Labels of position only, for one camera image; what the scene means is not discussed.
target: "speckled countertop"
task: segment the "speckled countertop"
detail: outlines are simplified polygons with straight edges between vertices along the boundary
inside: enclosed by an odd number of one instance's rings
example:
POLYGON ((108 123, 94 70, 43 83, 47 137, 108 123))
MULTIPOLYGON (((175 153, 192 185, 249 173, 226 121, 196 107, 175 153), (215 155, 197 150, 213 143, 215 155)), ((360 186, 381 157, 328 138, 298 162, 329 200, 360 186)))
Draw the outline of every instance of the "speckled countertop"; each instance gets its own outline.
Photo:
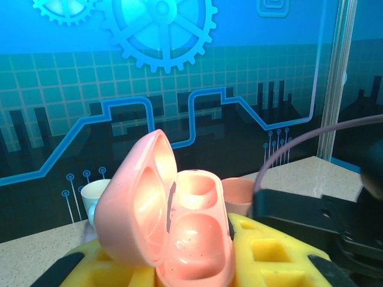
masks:
MULTIPOLYGON (((255 179, 256 173, 247 175, 255 179)), ((316 157, 274 167, 265 188, 320 197, 327 194, 355 200, 361 188, 358 174, 316 157)), ((30 286, 57 259, 83 242, 87 221, 0 244, 0 287, 30 286)))

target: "earbud case lid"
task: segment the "earbud case lid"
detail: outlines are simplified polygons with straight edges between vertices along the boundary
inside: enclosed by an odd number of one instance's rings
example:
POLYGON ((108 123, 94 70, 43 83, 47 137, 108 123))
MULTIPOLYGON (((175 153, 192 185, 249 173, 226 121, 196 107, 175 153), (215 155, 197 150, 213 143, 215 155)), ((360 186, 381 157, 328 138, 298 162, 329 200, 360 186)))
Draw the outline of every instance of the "earbud case lid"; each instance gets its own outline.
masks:
POLYGON ((99 242, 113 260, 161 265, 169 236, 168 198, 176 176, 174 153, 162 130, 133 146, 95 210, 99 242))

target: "gear graphic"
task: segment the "gear graphic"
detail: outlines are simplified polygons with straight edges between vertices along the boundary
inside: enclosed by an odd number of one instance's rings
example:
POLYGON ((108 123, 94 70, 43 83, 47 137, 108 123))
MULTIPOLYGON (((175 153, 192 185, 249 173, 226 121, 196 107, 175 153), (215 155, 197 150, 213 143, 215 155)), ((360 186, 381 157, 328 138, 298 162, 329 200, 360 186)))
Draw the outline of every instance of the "gear graphic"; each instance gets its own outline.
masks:
POLYGON ((41 15, 49 16, 49 21, 57 21, 59 25, 72 23, 78 25, 90 16, 95 9, 96 0, 34 0, 34 8, 41 10, 41 15))
POLYGON ((148 64, 152 72, 164 68, 167 74, 174 66, 182 71, 187 61, 194 64, 197 53, 205 54, 218 11, 211 0, 103 0, 96 8, 105 13, 103 28, 112 32, 112 45, 122 46, 125 59, 132 56, 137 67, 148 64), (199 1, 205 3, 202 16, 199 1))

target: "yellow foam holder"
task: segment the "yellow foam holder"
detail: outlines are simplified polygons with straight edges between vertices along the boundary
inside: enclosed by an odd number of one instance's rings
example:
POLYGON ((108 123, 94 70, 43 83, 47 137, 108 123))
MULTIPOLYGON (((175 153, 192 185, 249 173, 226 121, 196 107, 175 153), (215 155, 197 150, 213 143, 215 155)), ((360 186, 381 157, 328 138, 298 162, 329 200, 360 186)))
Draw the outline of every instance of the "yellow foam holder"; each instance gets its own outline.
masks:
POLYGON ((230 213, 235 248, 233 287, 330 287, 308 255, 329 256, 294 237, 230 213))
MULTIPOLYGON (((330 260, 325 252, 247 217, 230 213, 229 218, 235 231, 236 269, 230 287, 331 286, 308 258, 308 255, 316 255, 330 260)), ((85 256, 61 287, 161 285, 155 268, 117 263, 105 253, 98 240, 83 244, 67 255, 76 252, 85 256)))

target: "open case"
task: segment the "open case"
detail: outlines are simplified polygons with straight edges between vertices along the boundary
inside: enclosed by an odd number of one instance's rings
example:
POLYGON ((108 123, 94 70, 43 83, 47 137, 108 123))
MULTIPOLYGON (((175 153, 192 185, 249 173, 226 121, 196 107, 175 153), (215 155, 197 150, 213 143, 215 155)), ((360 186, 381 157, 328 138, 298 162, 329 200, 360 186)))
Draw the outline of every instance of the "open case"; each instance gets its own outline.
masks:
POLYGON ((220 179, 177 172, 161 130, 131 149, 101 196, 95 230, 105 252, 126 265, 155 267, 159 286, 229 286, 233 242, 220 179))

